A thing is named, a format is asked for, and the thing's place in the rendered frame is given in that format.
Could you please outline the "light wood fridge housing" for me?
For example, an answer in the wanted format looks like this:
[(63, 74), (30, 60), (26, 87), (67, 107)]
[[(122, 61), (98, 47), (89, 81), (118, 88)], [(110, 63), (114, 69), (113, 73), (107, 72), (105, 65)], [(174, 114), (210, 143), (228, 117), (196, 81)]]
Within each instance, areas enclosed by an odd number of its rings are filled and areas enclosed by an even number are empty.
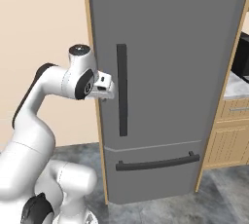
[[(243, 24), (243, 19), (244, 19), (245, 14), (246, 14), (247, 4), (248, 4), (248, 0), (245, 0), (243, 11), (241, 13), (241, 18), (240, 18), (240, 21), (239, 21), (239, 24), (238, 24), (238, 27), (237, 27), (237, 32), (236, 32), (236, 35), (234, 37), (234, 42), (233, 42), (233, 46), (232, 46), (232, 50), (231, 50), (231, 57), (230, 57), (230, 61), (229, 61), (229, 64), (228, 64), (228, 69), (227, 69), (227, 72), (226, 72), (224, 84), (223, 84), (223, 87), (222, 87), (222, 90), (221, 90), (220, 98), (218, 100), (217, 108), (218, 108), (218, 105), (221, 102), (221, 99), (222, 99), (223, 94), (224, 94), (225, 83), (226, 83), (226, 81), (228, 79), (228, 73), (229, 73), (229, 69), (231, 67), (231, 60), (232, 60), (232, 58), (234, 56), (234, 51), (235, 51), (235, 48), (236, 48), (236, 45), (237, 45), (237, 41), (239, 39), (239, 31), (241, 29), (241, 26)], [(92, 47), (94, 49), (94, 38), (93, 38), (93, 31), (92, 31), (92, 13), (91, 13), (90, 0), (86, 0), (86, 8), (87, 8), (87, 16), (88, 16), (89, 38), (90, 38), (90, 43), (91, 43), (91, 45), (92, 45)], [(116, 92), (115, 92), (115, 95), (116, 95), (117, 93), (119, 93), (119, 90), (118, 90), (118, 74), (116, 76), (112, 76), (112, 77), (113, 77), (113, 81), (114, 81), (115, 86), (116, 86)], [(98, 125), (98, 135), (99, 135), (99, 150), (100, 150), (100, 156), (101, 156), (101, 168), (102, 168), (102, 176), (103, 176), (104, 195), (105, 195), (106, 202), (111, 203), (108, 200), (107, 179), (106, 179), (106, 163), (105, 163), (105, 151), (104, 151), (105, 146), (104, 146), (104, 141), (103, 141), (102, 115), (101, 115), (101, 106), (102, 106), (102, 104), (104, 102), (106, 102), (108, 100), (112, 100), (112, 99), (97, 101), (97, 103), (96, 103), (96, 113), (97, 113), (97, 125)], [(197, 174), (196, 181), (198, 179), (198, 176), (199, 176), (199, 173), (200, 173), (200, 170), (201, 170), (201, 166), (203, 164), (204, 151), (206, 149), (206, 145), (207, 145), (209, 135), (210, 135), (210, 133), (208, 134), (206, 141), (203, 143), (202, 159), (200, 161), (200, 166), (199, 166), (199, 171), (198, 171), (198, 174)]]

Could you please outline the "grey fridge door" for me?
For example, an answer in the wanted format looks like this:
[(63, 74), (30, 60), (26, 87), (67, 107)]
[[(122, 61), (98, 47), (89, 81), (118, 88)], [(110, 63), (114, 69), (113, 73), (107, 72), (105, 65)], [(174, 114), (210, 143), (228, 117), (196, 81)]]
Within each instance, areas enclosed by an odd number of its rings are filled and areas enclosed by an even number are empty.
[(90, 0), (98, 66), (127, 91), (101, 106), (110, 151), (202, 145), (211, 130), (245, 0)]

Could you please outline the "light wood drawer front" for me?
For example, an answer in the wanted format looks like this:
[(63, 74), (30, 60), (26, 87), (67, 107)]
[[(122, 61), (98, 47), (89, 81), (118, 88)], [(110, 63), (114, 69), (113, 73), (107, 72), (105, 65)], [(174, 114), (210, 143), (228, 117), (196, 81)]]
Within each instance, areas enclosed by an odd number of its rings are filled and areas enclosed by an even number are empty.
[(249, 107), (248, 98), (237, 98), (225, 100), (221, 111), (218, 114), (218, 120), (235, 120), (249, 118), (249, 110), (246, 111), (230, 111), (234, 107)]

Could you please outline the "light wood cupboard door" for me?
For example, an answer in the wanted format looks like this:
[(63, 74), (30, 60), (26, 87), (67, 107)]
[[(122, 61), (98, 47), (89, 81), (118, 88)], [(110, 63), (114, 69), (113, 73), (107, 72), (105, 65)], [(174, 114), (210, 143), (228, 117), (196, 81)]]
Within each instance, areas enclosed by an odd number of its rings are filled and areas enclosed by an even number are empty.
[(212, 132), (203, 167), (226, 168), (245, 165), (249, 159), (249, 127), (237, 126)]

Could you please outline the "grey fridge freezer drawer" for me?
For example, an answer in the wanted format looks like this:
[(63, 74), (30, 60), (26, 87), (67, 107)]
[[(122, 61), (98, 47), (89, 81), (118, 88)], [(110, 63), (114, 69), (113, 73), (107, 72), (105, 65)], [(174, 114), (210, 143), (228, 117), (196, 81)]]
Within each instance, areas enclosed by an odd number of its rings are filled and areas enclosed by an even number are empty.
[[(193, 192), (202, 159), (203, 142), (198, 140), (120, 150), (105, 147), (104, 151), (108, 200), (113, 204), (122, 205)], [(163, 161), (186, 157), (190, 151), (199, 154), (198, 162), (169, 168), (116, 171), (116, 164), (119, 161)]]

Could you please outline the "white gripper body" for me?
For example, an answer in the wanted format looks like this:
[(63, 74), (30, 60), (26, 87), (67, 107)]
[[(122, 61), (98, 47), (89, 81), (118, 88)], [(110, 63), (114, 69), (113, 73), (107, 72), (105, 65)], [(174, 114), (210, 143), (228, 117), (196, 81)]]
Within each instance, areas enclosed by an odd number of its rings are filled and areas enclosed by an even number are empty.
[(98, 88), (93, 89), (88, 98), (100, 98), (100, 99), (113, 99), (115, 97), (114, 89), (107, 89), (106, 91), (100, 91)]

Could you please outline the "black microwave oven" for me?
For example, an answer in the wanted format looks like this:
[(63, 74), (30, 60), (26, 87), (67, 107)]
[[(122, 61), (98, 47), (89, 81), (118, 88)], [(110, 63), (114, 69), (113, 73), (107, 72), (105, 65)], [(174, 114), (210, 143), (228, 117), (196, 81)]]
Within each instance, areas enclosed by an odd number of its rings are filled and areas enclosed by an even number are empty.
[(249, 35), (240, 34), (231, 71), (249, 84)]

